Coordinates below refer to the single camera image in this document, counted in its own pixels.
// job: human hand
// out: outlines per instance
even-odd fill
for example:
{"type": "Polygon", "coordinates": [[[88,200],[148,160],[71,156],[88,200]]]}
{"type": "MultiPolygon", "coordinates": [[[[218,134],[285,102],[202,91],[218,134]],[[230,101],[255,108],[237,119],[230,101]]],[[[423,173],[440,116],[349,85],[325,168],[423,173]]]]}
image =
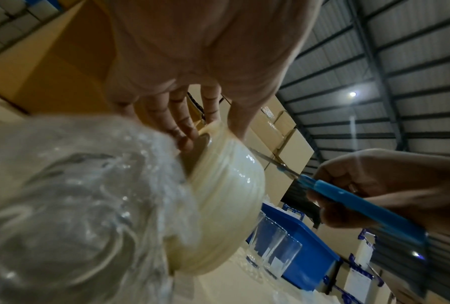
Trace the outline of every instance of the human hand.
{"type": "MultiPolygon", "coordinates": [[[[370,149],[323,163],[314,178],[353,191],[427,231],[450,234],[450,158],[370,149]]],[[[307,197],[322,207],[331,227],[369,227],[374,221],[314,191],[307,197]]]]}
{"type": "Polygon", "coordinates": [[[232,100],[228,126],[243,139],[278,90],[310,33],[322,0],[110,0],[117,60],[105,94],[112,109],[138,119],[143,104],[182,150],[198,136],[185,96],[201,84],[207,123],[220,119],[221,92],[232,100]]]}

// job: blue knife handle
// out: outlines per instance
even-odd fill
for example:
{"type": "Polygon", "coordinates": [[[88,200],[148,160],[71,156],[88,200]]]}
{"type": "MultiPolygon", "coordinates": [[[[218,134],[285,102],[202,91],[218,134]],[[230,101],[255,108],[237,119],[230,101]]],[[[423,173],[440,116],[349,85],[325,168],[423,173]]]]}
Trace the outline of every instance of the blue knife handle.
{"type": "Polygon", "coordinates": [[[404,236],[417,244],[422,245],[427,241],[427,232],[422,227],[412,223],[398,214],[391,212],[388,209],[374,205],[348,191],[321,180],[315,182],[313,190],[335,202],[342,203],[349,209],[368,216],[374,221],[392,230],[394,233],[404,236]]]}

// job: blue plastic container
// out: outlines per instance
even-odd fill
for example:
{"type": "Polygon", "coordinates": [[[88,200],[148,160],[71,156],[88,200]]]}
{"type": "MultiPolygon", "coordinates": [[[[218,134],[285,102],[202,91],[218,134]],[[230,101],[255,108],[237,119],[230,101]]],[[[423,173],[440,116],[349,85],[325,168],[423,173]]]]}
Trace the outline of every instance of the blue plastic container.
{"type": "Polygon", "coordinates": [[[266,204],[261,210],[302,244],[282,277],[300,289],[314,290],[340,257],[300,220],[266,204]]]}

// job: ceiling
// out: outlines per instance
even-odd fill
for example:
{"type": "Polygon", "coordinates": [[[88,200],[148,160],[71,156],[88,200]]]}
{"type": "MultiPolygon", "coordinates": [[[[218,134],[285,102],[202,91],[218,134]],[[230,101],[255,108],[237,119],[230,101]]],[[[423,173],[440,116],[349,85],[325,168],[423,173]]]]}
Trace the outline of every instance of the ceiling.
{"type": "MultiPolygon", "coordinates": [[[[450,156],[450,0],[325,0],[277,96],[315,151],[305,174],[368,148],[450,156]]],[[[317,219],[297,183],[282,201],[317,219]]],[[[450,300],[450,236],[374,232],[374,263],[450,300]]]]}

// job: bubble wrap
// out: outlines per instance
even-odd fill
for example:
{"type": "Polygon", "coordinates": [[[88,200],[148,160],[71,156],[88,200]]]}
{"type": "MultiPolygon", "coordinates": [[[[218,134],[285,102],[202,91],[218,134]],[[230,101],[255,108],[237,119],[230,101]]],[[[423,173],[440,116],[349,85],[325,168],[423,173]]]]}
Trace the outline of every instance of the bubble wrap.
{"type": "Polygon", "coordinates": [[[0,126],[0,304],[167,303],[197,205],[172,140],[117,117],[0,126]]]}

